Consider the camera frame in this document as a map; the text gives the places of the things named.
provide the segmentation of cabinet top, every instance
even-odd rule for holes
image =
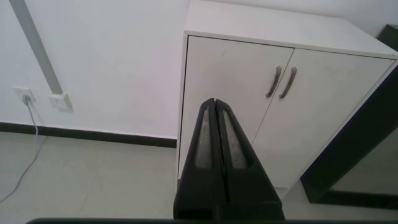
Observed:
[[[398,52],[348,21],[260,7],[192,0],[185,34],[380,58]]]

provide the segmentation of white cabinet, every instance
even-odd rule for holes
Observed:
[[[219,98],[279,195],[398,64],[396,51],[333,17],[192,0],[184,34],[177,178],[200,105]]]
[[[294,50],[252,144],[274,187],[294,184],[392,61]]]
[[[185,163],[199,107],[209,98],[228,103],[248,139],[254,139],[273,96],[266,95],[277,72],[282,76],[292,52],[287,47],[188,38],[180,167]]]

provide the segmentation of white cable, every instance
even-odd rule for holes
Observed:
[[[21,177],[19,178],[18,183],[17,183],[17,185],[15,186],[14,190],[12,190],[11,193],[9,193],[7,196],[5,196],[3,199],[1,199],[1,200],[0,200],[0,203],[3,202],[3,201],[5,201],[5,199],[7,199],[8,197],[10,197],[10,196],[17,190],[17,188],[18,188],[18,186],[19,186],[19,184],[20,184],[22,178],[23,178],[24,175],[26,174],[27,170],[29,170],[29,168],[31,167],[31,165],[36,161],[36,157],[37,157],[37,153],[36,153],[36,142],[37,142],[37,134],[39,133],[39,130],[37,129],[37,126],[36,126],[36,123],[35,123],[35,119],[33,118],[32,111],[30,110],[29,102],[27,102],[26,106],[27,106],[27,108],[29,109],[30,117],[32,118],[33,125],[35,126],[35,129],[36,129],[36,134],[35,134],[35,145],[34,145],[34,150],[35,150],[34,152],[35,152],[35,154],[34,154],[34,157],[33,157],[33,161],[29,164],[29,166],[26,168],[26,170],[24,171],[24,173],[22,173],[22,175],[21,175]]]

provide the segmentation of cabinet handle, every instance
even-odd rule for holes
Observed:
[[[275,78],[274,78],[274,82],[272,83],[271,89],[269,90],[269,92],[266,94],[266,97],[270,97],[272,96],[272,94],[274,93],[275,89],[276,89],[276,84],[278,84],[279,81],[279,77],[280,77],[280,73],[282,72],[282,68],[280,66],[276,67],[276,73],[275,73]]]
[[[281,98],[281,99],[285,98],[287,92],[289,91],[290,87],[291,87],[292,84],[293,84],[294,78],[296,77],[296,73],[297,73],[297,68],[296,68],[296,67],[293,67],[293,68],[292,68],[292,73],[291,73],[291,75],[290,75],[289,82],[287,83],[284,92],[283,92],[281,95],[279,95],[279,98]]]

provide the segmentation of electrical outlet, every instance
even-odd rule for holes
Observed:
[[[30,91],[30,88],[24,88],[24,87],[18,87],[18,86],[14,86],[13,87],[15,94],[18,96],[18,99],[22,101],[22,97],[24,95],[28,95],[30,96],[30,102],[35,103],[36,100],[33,97],[32,92]]]
[[[51,95],[49,96],[49,100],[51,102],[52,107],[58,108],[61,110],[67,110],[72,108],[72,104],[70,103],[68,93],[62,93],[62,95]]]

